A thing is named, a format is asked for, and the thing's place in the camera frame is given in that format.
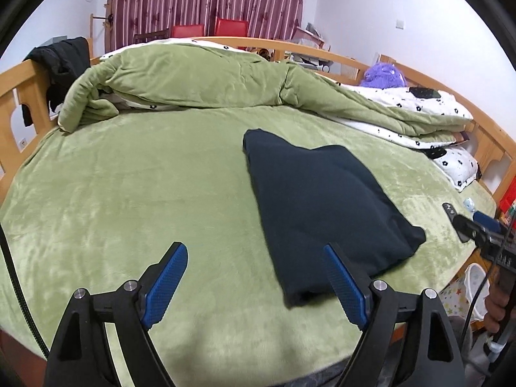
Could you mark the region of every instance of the wooden floor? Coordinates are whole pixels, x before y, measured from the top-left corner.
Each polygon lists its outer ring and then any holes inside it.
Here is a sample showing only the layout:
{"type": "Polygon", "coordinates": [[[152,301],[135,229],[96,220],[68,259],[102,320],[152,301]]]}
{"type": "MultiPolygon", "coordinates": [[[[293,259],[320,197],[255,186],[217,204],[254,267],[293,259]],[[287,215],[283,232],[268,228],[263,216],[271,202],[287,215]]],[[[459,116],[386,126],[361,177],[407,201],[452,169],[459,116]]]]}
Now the wooden floor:
{"type": "Polygon", "coordinates": [[[0,348],[26,387],[42,387],[46,367],[44,359],[34,355],[1,330],[0,348]]]}

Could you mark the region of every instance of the green blanket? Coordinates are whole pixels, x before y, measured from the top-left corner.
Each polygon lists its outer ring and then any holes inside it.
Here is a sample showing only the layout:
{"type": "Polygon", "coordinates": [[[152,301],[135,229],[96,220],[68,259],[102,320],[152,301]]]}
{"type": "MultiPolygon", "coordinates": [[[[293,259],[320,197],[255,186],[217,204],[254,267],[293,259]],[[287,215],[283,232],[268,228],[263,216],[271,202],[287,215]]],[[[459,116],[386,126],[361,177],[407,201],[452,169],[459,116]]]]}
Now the green blanket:
{"type": "MultiPolygon", "coordinates": [[[[188,109],[121,114],[65,134],[56,129],[17,173],[0,209],[21,286],[48,345],[71,294],[111,291],[138,278],[175,240],[189,263],[150,336],[178,387],[264,387],[349,355],[360,332],[336,299],[287,310],[275,279],[242,151],[247,129],[295,145],[346,146],[424,243],[384,278],[395,289],[442,289],[473,250],[441,204],[459,194],[422,153],[290,107],[188,109]]],[[[37,352],[0,261],[0,326],[37,352]]],[[[131,385],[113,325],[116,366],[131,385]]]]}
{"type": "Polygon", "coordinates": [[[196,108],[285,104],[412,137],[462,131],[469,122],[382,106],[295,63],[272,63],[255,54],[194,45],[148,45],[113,55],[79,77],[59,115],[63,130],[72,133],[80,124],[118,115],[112,103],[99,99],[99,89],[143,104],[196,108]]]}

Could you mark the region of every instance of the wooden chair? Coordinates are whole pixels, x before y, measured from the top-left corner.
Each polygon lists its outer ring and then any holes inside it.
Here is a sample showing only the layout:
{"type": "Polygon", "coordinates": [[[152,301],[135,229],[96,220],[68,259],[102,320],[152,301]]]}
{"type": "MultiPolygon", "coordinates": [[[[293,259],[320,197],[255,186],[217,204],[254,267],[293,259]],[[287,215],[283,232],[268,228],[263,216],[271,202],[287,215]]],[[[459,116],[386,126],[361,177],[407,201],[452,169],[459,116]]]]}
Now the wooden chair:
{"type": "Polygon", "coordinates": [[[204,25],[172,26],[172,37],[201,37],[204,36],[204,25]]]}
{"type": "Polygon", "coordinates": [[[217,18],[215,22],[215,36],[246,37],[249,23],[246,20],[229,20],[217,18]]]}
{"type": "Polygon", "coordinates": [[[157,39],[168,39],[170,37],[170,29],[158,30],[156,32],[141,33],[140,35],[134,35],[134,44],[146,44],[150,41],[157,39]]]}

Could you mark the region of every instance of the bed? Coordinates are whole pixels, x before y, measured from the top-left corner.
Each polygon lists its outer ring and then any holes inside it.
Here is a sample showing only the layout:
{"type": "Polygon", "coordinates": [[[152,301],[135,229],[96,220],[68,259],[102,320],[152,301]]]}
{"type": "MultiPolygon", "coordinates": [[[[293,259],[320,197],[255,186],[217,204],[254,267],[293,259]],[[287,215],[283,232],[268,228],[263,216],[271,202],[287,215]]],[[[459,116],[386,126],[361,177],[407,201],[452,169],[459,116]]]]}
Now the bed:
{"type": "MultiPolygon", "coordinates": [[[[201,39],[268,48],[272,61],[291,51],[341,63],[349,72],[322,74],[344,84],[357,85],[368,68],[280,41],[201,39]]],[[[474,245],[460,243],[441,204],[467,213],[462,203],[471,197],[494,215],[516,173],[516,143],[453,90],[397,66],[411,83],[447,90],[470,110],[468,131],[478,141],[482,170],[508,156],[494,191],[480,179],[458,193],[429,161],[422,163],[421,153],[288,106],[128,113],[64,135],[48,117],[48,78],[37,64],[25,61],[0,74],[0,220],[46,343],[74,289],[110,291],[140,276],[177,240],[188,247],[189,265],[163,321],[150,332],[176,385],[274,385],[352,352],[360,332],[336,299],[291,310],[283,305],[242,153],[242,135],[250,128],[307,148],[348,147],[403,215],[427,233],[414,257],[383,278],[399,291],[444,288],[474,245]],[[37,133],[21,152],[10,128],[13,89],[29,107],[37,133]]],[[[0,327],[38,354],[3,263],[0,284],[0,327]]],[[[120,379],[131,385],[113,327],[108,334],[120,379]]]]}

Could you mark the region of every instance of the wooden bed frame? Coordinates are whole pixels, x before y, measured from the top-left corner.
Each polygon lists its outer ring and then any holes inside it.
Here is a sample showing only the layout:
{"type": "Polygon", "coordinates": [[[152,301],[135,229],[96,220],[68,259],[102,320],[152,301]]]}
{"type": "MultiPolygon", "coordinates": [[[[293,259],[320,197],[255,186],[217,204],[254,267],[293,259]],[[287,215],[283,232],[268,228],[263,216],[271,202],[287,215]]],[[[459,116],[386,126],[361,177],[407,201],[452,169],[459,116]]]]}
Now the wooden bed frame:
{"type": "MultiPolygon", "coordinates": [[[[369,68],[366,64],[342,55],[283,41],[223,36],[199,37],[195,39],[216,42],[235,48],[266,48],[272,53],[271,61],[282,61],[288,53],[303,54],[333,61],[341,64],[341,74],[318,73],[344,84],[358,85],[364,76],[364,72],[369,68]]],[[[502,176],[500,185],[492,192],[492,196],[496,204],[498,204],[516,174],[516,142],[486,113],[449,87],[423,73],[397,63],[388,56],[382,55],[381,60],[394,63],[403,72],[411,85],[445,90],[455,95],[457,101],[468,108],[474,117],[474,121],[466,130],[474,134],[477,139],[478,149],[475,153],[475,158],[479,162],[481,170],[485,171],[492,161],[500,161],[504,155],[509,157],[509,167],[502,176]]],[[[97,64],[99,61],[99,58],[94,58],[91,60],[91,64],[97,64]]],[[[0,179],[0,203],[5,199],[18,168],[34,151],[44,135],[56,126],[56,120],[51,121],[49,118],[46,104],[46,90],[49,85],[50,82],[45,70],[30,60],[24,61],[0,74],[0,164],[4,172],[0,179]],[[16,109],[14,91],[17,92],[19,103],[28,106],[36,132],[35,138],[22,150],[19,149],[11,130],[11,115],[16,109]]],[[[487,189],[482,179],[480,183],[487,189]]],[[[402,331],[398,330],[395,333],[395,337],[401,336],[401,333],[402,331]]],[[[10,358],[8,351],[16,351],[12,355],[15,359],[9,359],[9,361],[28,387],[42,385],[45,362],[41,358],[30,353],[2,332],[0,332],[0,347],[4,349],[8,358],[10,358]]]]}

